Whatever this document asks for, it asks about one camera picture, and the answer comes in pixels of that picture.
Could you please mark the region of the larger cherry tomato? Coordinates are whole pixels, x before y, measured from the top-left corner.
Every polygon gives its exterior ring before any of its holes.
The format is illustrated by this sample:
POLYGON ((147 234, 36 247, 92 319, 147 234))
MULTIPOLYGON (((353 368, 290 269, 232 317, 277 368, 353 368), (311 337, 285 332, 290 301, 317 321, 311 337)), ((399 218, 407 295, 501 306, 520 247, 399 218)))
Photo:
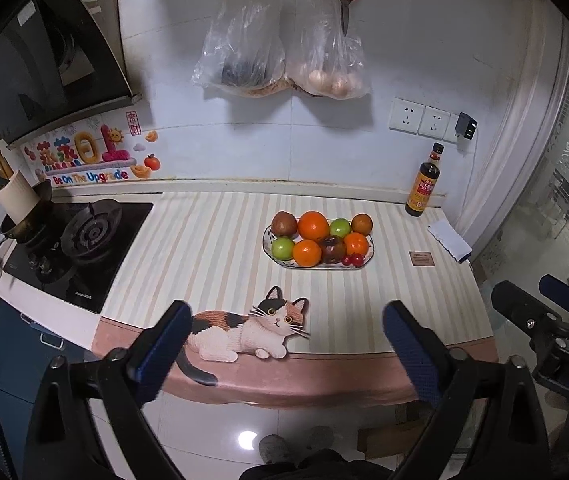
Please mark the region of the larger cherry tomato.
POLYGON ((359 268, 359 266, 363 266, 364 261, 365 258, 363 258, 363 255, 354 254, 351 256, 351 263, 353 263, 353 266, 356 266, 356 268, 359 268))

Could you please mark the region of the soy sauce bottle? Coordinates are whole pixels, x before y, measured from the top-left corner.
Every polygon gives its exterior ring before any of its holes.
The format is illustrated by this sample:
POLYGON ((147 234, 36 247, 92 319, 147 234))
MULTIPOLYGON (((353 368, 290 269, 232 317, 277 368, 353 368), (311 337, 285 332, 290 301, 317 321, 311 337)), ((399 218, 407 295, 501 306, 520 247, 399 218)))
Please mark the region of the soy sauce bottle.
POLYGON ((427 205, 429 205, 429 199, 441 175, 439 163, 441 162, 441 155, 443 155, 444 149, 443 144, 434 143, 429 158, 422 162, 419 168, 405 204, 407 214, 410 214, 412 217, 420 217, 426 210, 427 205))

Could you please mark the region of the plastic bag with dark contents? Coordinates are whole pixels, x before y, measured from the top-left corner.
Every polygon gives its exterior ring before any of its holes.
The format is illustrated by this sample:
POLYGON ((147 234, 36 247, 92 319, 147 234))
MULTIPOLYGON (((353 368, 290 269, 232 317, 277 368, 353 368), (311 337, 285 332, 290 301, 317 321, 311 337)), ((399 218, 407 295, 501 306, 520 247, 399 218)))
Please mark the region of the plastic bag with dark contents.
POLYGON ((282 7, 283 0, 219 0, 193 84, 248 98, 287 88, 282 7))

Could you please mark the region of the grey slipper left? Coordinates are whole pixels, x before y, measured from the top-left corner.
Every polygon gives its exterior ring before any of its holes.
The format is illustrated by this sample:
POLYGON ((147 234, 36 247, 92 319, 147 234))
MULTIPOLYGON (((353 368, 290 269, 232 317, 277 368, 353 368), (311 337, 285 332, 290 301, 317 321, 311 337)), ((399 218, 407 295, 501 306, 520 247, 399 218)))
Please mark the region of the grey slipper left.
POLYGON ((258 443, 258 453, 265 465, 290 463, 293 458, 290 446, 278 434, 268 434, 258 443))

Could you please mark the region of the dark orange tangerine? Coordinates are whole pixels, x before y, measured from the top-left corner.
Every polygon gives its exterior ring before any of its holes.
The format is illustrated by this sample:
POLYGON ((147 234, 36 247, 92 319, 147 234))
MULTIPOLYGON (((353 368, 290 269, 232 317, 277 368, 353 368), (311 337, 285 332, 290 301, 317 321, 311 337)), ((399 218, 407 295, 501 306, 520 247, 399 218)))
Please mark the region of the dark orange tangerine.
POLYGON ((373 230, 373 221, 369 214, 356 214, 356 216, 351 219, 350 224, 353 232, 363 236, 368 236, 373 230))

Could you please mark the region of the blue cabinet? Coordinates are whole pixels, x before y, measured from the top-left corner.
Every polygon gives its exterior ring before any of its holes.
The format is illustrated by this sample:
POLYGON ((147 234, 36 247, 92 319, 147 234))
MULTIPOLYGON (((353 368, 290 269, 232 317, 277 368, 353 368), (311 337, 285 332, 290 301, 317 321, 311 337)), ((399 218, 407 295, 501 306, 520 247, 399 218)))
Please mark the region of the blue cabinet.
POLYGON ((96 358, 0 300, 0 427, 19 477, 38 388, 55 356, 71 363, 96 358))

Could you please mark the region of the large orange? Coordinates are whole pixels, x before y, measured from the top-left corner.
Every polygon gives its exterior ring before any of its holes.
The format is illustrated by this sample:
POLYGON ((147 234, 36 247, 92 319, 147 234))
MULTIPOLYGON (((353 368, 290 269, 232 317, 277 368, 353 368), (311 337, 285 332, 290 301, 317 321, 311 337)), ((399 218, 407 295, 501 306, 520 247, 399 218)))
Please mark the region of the large orange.
POLYGON ((327 218, 319 211, 307 211, 297 220, 298 234, 304 240, 321 242, 330 235, 330 226, 327 218))

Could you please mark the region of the green apple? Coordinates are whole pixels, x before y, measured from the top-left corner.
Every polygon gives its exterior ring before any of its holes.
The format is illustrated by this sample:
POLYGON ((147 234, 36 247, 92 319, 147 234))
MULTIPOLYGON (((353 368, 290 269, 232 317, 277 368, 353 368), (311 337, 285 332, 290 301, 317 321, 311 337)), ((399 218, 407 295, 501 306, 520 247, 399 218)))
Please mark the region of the green apple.
POLYGON ((271 242, 271 256, 278 261, 290 261, 293 259, 295 243, 290 237, 280 236, 271 242))
POLYGON ((351 232, 351 224, 347 219, 337 218, 330 223, 330 235, 344 238, 351 232))

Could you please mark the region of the utensil holder with utensils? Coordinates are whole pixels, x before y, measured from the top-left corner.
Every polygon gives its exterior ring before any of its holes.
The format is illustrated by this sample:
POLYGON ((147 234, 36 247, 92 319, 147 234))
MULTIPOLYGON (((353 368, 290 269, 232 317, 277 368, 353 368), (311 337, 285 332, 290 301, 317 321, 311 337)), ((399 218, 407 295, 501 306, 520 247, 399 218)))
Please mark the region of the utensil holder with utensils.
POLYGON ((52 188, 45 179, 31 186, 24 174, 13 170, 0 151, 0 206, 6 213, 0 234, 28 244, 44 232, 53 215, 52 188))

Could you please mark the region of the bright tangerine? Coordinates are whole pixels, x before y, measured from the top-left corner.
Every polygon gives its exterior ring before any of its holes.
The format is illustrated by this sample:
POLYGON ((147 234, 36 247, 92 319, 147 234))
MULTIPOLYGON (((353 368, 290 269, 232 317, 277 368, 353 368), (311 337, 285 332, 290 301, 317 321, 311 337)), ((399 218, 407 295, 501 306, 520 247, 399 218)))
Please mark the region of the bright tangerine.
POLYGON ((293 260, 302 268, 318 266, 322 261, 322 249, 314 240, 300 240, 293 247, 293 260))

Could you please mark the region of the dark bruised apple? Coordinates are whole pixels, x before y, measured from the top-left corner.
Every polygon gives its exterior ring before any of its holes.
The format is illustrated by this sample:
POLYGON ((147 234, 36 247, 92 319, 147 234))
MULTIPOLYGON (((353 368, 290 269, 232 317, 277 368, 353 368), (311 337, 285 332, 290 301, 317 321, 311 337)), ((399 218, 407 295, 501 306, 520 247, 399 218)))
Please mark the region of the dark bruised apple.
POLYGON ((325 264, 341 263, 346 256, 346 246, 342 237, 328 236, 321 240, 322 262, 325 264))

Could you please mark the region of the red brown apple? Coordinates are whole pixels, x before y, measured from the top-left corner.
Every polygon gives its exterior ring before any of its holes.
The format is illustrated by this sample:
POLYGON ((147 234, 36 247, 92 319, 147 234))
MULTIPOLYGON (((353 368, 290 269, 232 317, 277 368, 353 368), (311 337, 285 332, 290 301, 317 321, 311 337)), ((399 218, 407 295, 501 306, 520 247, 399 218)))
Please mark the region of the red brown apple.
POLYGON ((293 238, 297 234, 297 219, 287 211, 279 211, 271 220, 270 231, 275 237, 293 238))

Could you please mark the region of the grey slipper right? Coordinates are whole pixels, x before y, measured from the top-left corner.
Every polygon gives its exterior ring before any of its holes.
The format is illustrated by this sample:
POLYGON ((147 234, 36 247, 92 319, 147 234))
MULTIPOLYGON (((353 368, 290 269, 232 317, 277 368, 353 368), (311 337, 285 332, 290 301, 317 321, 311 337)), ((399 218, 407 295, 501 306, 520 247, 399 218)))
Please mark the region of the grey slipper right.
POLYGON ((335 435, 332 428, 315 426, 310 429, 305 448, 310 453, 330 450, 330 448, 333 448, 334 439, 335 435))

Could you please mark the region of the small brown card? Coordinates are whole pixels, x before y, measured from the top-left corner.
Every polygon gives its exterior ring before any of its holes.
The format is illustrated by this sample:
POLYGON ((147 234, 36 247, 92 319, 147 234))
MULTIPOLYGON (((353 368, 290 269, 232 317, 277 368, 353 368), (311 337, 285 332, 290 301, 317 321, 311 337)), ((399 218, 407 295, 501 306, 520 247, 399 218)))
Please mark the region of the small brown card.
POLYGON ((435 260, 430 252, 409 252, 410 261, 413 266, 424 266, 433 268, 435 260))

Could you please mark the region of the striped table mat with cat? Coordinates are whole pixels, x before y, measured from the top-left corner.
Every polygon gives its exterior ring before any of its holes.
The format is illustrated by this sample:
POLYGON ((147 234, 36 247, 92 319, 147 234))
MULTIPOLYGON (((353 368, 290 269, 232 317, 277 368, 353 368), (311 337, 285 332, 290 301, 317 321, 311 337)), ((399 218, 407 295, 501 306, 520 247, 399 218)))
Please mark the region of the striped table mat with cat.
POLYGON ((498 352, 471 267, 429 234, 441 220, 431 208, 414 218, 403 206, 364 200, 232 192, 164 195, 152 208, 118 271, 92 339, 103 356, 130 344, 174 300, 193 311, 248 313, 272 286, 286 299, 307 298, 306 337, 293 337, 282 360, 239 356, 231 364, 191 354, 217 377, 201 386, 173 370, 165 388, 181 398, 249 403, 262 408, 375 405, 411 401, 414 390, 386 340, 382 311, 391 300, 445 344, 493 362, 498 352), (369 214, 375 254, 360 269, 291 270, 263 252, 263 234, 279 211, 316 210, 327 218, 369 214), (433 268, 413 266, 409 252, 430 252, 433 268))

